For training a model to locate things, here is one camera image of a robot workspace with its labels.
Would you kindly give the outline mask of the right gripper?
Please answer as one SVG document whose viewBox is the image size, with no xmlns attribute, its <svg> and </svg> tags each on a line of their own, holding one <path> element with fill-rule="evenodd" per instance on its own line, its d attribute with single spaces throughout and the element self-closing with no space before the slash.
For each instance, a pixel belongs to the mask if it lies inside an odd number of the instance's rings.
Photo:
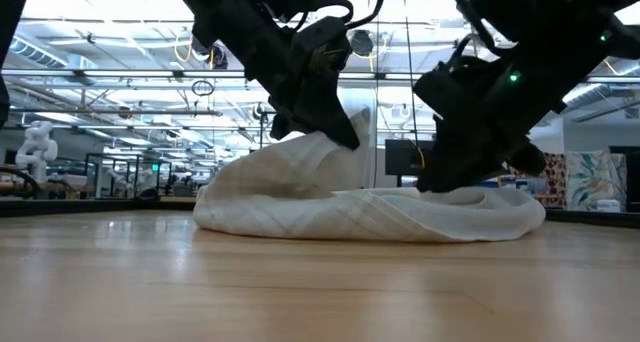
<svg viewBox="0 0 640 342">
<path fill-rule="evenodd" d="M 420 192 L 449 192 L 496 173 L 506 163 L 536 175 L 544 154 L 527 137 L 539 119 L 526 105 L 531 91 L 518 68 L 478 61 L 472 68 L 478 100 L 461 118 L 436 119 L 436 135 L 420 172 Z"/>
</svg>

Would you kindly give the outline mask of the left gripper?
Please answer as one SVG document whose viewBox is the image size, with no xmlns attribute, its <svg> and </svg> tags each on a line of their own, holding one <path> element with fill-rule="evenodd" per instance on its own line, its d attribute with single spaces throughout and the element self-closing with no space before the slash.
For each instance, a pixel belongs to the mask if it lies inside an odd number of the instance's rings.
<svg viewBox="0 0 640 342">
<path fill-rule="evenodd" d="M 257 64 L 255 78 L 269 93 L 275 109 L 270 135 L 282 140 L 292 131 L 322 132 L 350 150 L 360 140 L 337 96 L 336 76 L 315 76 L 298 80 L 289 64 L 294 31 L 252 31 L 252 56 Z"/>
</svg>

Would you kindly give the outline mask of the white plaid towel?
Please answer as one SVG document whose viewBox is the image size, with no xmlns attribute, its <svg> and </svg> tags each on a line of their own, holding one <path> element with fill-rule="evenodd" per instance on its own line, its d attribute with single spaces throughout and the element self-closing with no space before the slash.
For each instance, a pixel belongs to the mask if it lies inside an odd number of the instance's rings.
<svg viewBox="0 0 640 342">
<path fill-rule="evenodd" d="M 364 187 L 369 109 L 349 121 L 356 150 L 314 132 L 225 165 L 198 191 L 197 226 L 282 239 L 453 243 L 516 240 L 544 222 L 544 207 L 513 188 Z"/>
</svg>

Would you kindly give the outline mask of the black monitor on stand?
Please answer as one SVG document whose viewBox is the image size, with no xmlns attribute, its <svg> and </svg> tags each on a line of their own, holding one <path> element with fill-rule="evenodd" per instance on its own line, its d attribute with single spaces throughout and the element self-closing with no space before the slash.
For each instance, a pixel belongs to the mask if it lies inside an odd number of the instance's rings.
<svg viewBox="0 0 640 342">
<path fill-rule="evenodd" d="M 386 139 L 385 173 L 394 176 L 418 176 L 428 165 L 433 141 Z"/>
</svg>

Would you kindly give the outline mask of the brown patterned panel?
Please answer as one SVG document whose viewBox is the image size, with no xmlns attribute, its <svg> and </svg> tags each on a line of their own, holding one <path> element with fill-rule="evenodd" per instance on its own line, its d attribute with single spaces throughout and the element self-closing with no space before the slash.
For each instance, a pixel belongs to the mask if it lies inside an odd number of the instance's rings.
<svg viewBox="0 0 640 342">
<path fill-rule="evenodd" d="M 547 191 L 540 202 L 547 208 L 567 208 L 567 166 L 564 154 L 544 153 L 546 166 L 541 174 L 546 179 Z"/>
</svg>

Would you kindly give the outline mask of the floral patterned panel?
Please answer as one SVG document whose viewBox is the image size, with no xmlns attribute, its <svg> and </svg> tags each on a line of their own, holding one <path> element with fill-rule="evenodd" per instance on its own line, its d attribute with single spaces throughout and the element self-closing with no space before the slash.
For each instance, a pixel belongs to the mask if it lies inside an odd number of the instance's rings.
<svg viewBox="0 0 640 342">
<path fill-rule="evenodd" d="M 624 154 L 607 150 L 568 152 L 566 155 L 567 209 L 598 211 L 599 202 L 615 201 L 626 211 L 627 161 Z"/>
</svg>

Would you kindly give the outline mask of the black cabinet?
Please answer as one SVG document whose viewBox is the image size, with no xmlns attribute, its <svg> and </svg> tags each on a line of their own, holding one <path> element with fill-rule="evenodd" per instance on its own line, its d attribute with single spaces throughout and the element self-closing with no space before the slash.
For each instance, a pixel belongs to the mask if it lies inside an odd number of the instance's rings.
<svg viewBox="0 0 640 342">
<path fill-rule="evenodd" d="M 626 211 L 640 213 L 640 147 L 610 146 L 609 150 L 625 156 Z"/>
</svg>

